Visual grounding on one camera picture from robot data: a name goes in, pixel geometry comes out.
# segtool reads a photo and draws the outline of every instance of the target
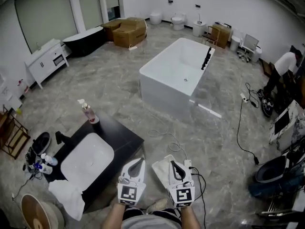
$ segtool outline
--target bathtub faucet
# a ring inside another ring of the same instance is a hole
[[[212,48],[210,47],[208,53],[206,54],[204,63],[202,64],[202,68],[201,68],[202,70],[204,70],[205,65],[209,62],[209,60],[210,60],[210,58],[211,58],[211,54],[210,54],[210,51],[211,51],[211,50],[212,50]]]

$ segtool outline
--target man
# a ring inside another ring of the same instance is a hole
[[[297,60],[302,58],[302,54],[299,50],[295,52],[285,53],[276,63],[275,67],[271,73],[270,79],[264,90],[260,89],[257,91],[259,99],[262,101],[263,113],[270,117],[273,111],[273,102],[270,99],[271,91],[274,89],[281,76],[286,72],[289,75],[293,75],[296,69]]]
[[[166,208],[168,199],[164,198],[143,210],[114,204],[107,215],[103,229],[200,229],[201,226],[191,207],[178,209]]]

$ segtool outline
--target bathtub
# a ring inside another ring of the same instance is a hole
[[[106,42],[105,32],[102,26],[98,26],[85,32],[76,34],[62,40],[72,51],[72,56],[82,57],[97,50]]]
[[[189,118],[191,98],[215,49],[180,38],[140,69],[142,100],[158,111]]]

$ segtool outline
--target black hair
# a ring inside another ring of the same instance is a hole
[[[302,58],[302,53],[300,50],[296,50],[295,55],[298,56],[300,59]]]

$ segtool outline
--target floor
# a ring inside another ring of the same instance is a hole
[[[64,67],[44,82],[43,90],[35,86],[26,96],[23,114],[18,118],[30,129],[34,139],[42,131],[51,133],[53,141],[48,153],[53,155],[61,147],[56,145],[54,133],[61,131],[72,135],[86,121],[77,99],[85,98],[93,109],[102,109],[112,115],[145,139],[148,166],[142,207],[167,197],[150,165],[168,154],[181,163],[185,160],[184,152],[174,153],[169,149],[169,143],[174,141],[171,136],[152,138],[147,135],[150,129],[163,132],[169,128],[207,182],[204,193],[207,228],[247,228],[245,224],[257,219],[255,211],[264,209],[264,204],[247,191],[247,180],[257,167],[253,157],[239,149],[236,143],[242,100],[240,93],[247,96],[246,82],[251,88],[259,89],[268,79],[258,63],[244,63],[229,49],[217,48],[195,91],[196,101],[221,114],[222,118],[194,106],[190,120],[181,122],[147,106],[166,123],[166,127],[143,109],[138,94],[139,69],[181,37],[200,40],[192,35],[190,29],[173,31],[170,24],[162,23],[149,25],[147,39],[131,52],[114,44],[105,44],[86,57],[70,58],[70,67]],[[278,155],[276,149],[268,144],[269,126],[274,118],[265,118],[261,109],[251,104],[243,105],[240,144],[254,152],[261,163]],[[22,166],[30,144],[17,160],[0,152],[0,208],[15,227],[21,227],[24,222],[11,194],[16,195],[29,177],[22,171]],[[199,194],[199,184],[195,180],[196,194]],[[45,201],[56,200],[48,191],[44,178],[28,182],[16,202],[19,203],[26,193]],[[200,199],[195,201],[193,209],[203,226],[203,202]],[[80,222],[65,214],[66,228],[98,228],[108,211],[106,208],[84,214]]]

